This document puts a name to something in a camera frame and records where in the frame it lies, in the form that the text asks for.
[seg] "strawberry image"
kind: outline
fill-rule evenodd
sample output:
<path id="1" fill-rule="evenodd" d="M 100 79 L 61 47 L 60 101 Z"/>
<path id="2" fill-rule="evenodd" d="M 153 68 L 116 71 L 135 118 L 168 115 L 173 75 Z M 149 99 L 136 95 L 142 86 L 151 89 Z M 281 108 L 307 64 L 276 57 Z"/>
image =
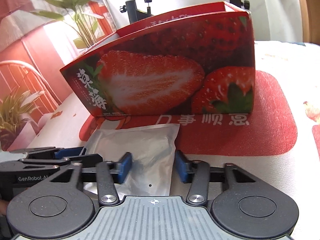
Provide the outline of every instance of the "strawberry image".
<path id="1" fill-rule="evenodd" d="M 108 108 L 119 114 L 163 114 L 193 95 L 204 79 L 202 67 L 181 56 L 111 50 L 97 65 Z"/>
<path id="2" fill-rule="evenodd" d="M 255 69 L 227 66 L 208 74 L 192 97 L 193 113 L 250 113 Z"/>
<path id="3" fill-rule="evenodd" d="M 167 28 L 151 33 L 148 37 L 159 54 L 188 57 L 209 73 L 225 66 L 225 60 L 230 61 L 231 58 L 234 63 L 239 61 L 237 50 L 250 44 L 247 20 L 244 16 L 206 19 Z M 240 52 L 241 55 L 243 53 L 250 55 L 250 49 Z"/>

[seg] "crosshair symbol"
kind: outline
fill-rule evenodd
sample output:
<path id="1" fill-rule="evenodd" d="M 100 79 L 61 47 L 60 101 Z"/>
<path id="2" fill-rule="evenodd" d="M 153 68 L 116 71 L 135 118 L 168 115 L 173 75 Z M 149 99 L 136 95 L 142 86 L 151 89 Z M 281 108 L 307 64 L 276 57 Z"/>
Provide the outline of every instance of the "crosshair symbol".
<path id="1" fill-rule="evenodd" d="M 157 199 L 153 199 L 153 200 L 151 200 L 151 201 L 149 201 L 151 204 L 153 204 L 153 205 L 156 205 L 156 204 L 158 204 L 159 202 L 161 202 L 161 201 L 159 201 L 159 200 L 157 200 Z"/>

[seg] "ribbed gray plate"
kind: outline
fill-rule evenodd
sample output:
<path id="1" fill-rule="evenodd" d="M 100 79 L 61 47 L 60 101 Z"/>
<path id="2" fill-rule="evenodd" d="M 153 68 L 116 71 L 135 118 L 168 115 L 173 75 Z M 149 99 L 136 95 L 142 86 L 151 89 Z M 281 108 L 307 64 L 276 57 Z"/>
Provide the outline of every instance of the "ribbed gray plate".
<path id="1" fill-rule="evenodd" d="M 181 197 L 126 197 L 102 208 L 95 220 L 65 240 L 238 240 L 219 228 L 205 208 Z M 28 240 L 18 236 L 16 240 Z"/>

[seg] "strawberry box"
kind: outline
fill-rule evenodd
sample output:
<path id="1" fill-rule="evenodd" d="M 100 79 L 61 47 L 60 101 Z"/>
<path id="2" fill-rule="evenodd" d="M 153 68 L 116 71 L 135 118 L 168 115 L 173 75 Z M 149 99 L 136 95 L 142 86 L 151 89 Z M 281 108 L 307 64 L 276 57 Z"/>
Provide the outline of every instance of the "strawberry box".
<path id="1" fill-rule="evenodd" d="M 62 68 L 93 116 L 250 113 L 250 15 L 227 2 L 153 16 L 117 30 Z"/>

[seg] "sliced strawberry image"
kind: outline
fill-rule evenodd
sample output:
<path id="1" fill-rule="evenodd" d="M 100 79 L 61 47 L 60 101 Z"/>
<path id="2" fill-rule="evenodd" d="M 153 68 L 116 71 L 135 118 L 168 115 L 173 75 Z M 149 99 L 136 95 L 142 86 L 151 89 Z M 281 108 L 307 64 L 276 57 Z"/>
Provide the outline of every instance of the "sliced strawberry image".
<path id="1" fill-rule="evenodd" d="M 109 108 L 128 115 L 164 114 L 193 95 L 204 79 L 202 67 L 181 56 L 111 50 L 101 64 L 98 79 Z"/>
<path id="2" fill-rule="evenodd" d="M 255 69 L 228 66 L 208 74 L 192 97 L 193 113 L 250 113 Z"/>

